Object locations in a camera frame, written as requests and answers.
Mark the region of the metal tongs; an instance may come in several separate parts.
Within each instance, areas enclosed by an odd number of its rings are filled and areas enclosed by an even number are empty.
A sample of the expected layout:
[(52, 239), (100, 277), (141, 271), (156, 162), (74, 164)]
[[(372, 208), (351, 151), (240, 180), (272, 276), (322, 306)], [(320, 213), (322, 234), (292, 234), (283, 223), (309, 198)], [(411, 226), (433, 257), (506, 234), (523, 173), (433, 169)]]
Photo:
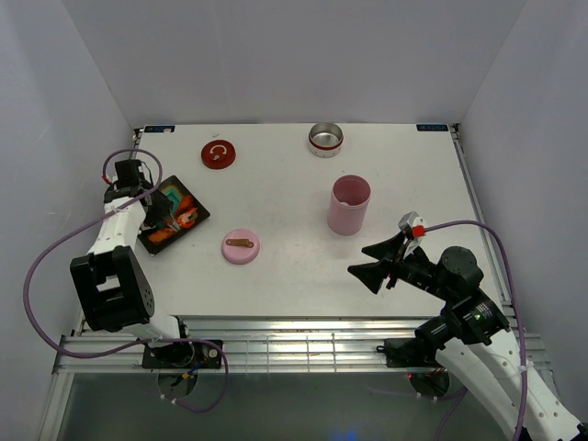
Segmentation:
[(173, 218), (170, 218), (167, 224), (174, 232), (177, 232), (181, 229), (180, 225)]

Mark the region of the pink cylindrical container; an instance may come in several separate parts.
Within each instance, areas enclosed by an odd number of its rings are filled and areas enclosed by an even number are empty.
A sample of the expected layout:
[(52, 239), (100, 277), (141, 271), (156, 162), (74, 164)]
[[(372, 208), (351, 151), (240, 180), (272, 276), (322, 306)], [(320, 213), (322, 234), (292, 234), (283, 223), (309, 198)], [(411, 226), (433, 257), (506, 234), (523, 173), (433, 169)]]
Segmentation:
[[(333, 184), (327, 214), (329, 228), (336, 234), (351, 236), (358, 233), (364, 223), (371, 187), (366, 179), (358, 175), (344, 175)], [(347, 207), (339, 201), (355, 204)]]

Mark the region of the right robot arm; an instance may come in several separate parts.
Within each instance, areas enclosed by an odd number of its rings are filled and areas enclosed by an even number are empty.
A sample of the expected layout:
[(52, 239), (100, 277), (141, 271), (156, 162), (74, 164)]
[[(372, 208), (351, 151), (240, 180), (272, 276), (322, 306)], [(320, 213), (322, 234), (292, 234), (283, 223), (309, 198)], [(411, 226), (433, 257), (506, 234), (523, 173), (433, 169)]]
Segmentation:
[(414, 234), (400, 232), (362, 252), (372, 262), (347, 270), (372, 293), (402, 281), (445, 303), (416, 328), (413, 339), (378, 346), (389, 364), (446, 368), (514, 440), (586, 439), (586, 425), (538, 375), (523, 353), (523, 340), (482, 291), (483, 273), (469, 249), (448, 247), (433, 263)]

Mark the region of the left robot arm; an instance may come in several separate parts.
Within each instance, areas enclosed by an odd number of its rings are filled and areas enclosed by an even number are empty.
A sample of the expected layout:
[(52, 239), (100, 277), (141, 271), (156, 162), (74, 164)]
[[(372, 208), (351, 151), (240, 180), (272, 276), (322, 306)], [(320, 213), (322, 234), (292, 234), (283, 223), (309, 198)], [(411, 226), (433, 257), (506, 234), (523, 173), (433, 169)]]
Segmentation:
[(168, 218), (170, 210), (158, 190), (141, 200), (118, 191), (105, 195), (98, 236), (87, 254), (72, 260), (70, 272), (91, 330), (126, 331), (150, 347), (163, 346), (164, 357), (180, 368), (193, 360), (195, 346), (180, 319), (157, 308), (135, 255), (143, 224)]

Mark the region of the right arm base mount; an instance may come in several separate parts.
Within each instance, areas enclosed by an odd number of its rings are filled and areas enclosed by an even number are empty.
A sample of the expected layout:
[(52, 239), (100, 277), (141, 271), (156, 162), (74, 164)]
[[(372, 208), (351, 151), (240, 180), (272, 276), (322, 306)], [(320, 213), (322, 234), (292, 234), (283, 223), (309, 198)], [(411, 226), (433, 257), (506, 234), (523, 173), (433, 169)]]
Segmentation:
[(376, 352), (386, 358), (388, 368), (441, 368), (436, 361), (438, 350), (449, 353), (449, 346), (441, 346), (424, 337), (411, 339), (387, 338), (376, 346)]

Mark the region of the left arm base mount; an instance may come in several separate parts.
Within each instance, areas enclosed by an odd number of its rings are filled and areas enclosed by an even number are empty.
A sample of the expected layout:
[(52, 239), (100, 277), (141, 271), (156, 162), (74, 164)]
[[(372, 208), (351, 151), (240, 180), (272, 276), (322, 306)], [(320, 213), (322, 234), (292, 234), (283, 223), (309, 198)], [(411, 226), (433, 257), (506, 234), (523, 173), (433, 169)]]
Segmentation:
[(150, 347), (146, 345), (141, 367), (147, 369), (183, 369), (221, 367), (218, 349), (201, 343), (172, 343)]

